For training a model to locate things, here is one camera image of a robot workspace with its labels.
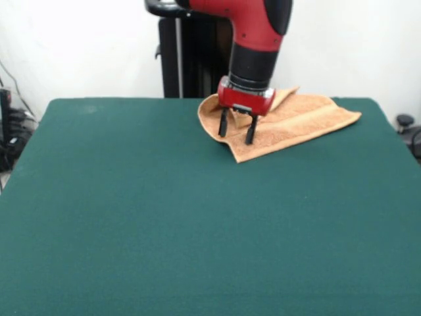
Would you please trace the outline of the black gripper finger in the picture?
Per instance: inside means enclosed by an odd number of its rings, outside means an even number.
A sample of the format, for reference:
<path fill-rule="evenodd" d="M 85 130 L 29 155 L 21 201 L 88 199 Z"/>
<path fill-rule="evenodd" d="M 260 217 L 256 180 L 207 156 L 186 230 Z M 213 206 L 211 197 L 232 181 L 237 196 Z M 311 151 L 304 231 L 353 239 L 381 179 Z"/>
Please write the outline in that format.
<path fill-rule="evenodd" d="M 223 107 L 220 117 L 220 126 L 218 129 L 218 135 L 222 138 L 226 136 L 227 126 L 228 126 L 228 108 Z"/>
<path fill-rule="evenodd" d="M 257 115 L 253 115 L 251 118 L 252 118 L 252 121 L 251 121 L 250 126 L 248 127 L 247 135 L 245 138 L 246 145 L 251 145 L 253 143 L 253 140 L 255 137 L 255 130 L 257 127 L 257 122 L 258 122 L 259 117 Z"/>

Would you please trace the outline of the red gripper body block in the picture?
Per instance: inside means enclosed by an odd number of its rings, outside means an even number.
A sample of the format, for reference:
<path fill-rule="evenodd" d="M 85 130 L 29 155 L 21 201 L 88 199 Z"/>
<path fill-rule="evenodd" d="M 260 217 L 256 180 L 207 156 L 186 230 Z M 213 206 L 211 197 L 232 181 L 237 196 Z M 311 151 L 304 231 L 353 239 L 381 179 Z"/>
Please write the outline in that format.
<path fill-rule="evenodd" d="M 250 115 L 266 116 L 276 96 L 274 88 L 252 92 L 234 86 L 228 76 L 223 76 L 218 85 L 218 99 L 222 107 L 235 109 Z"/>

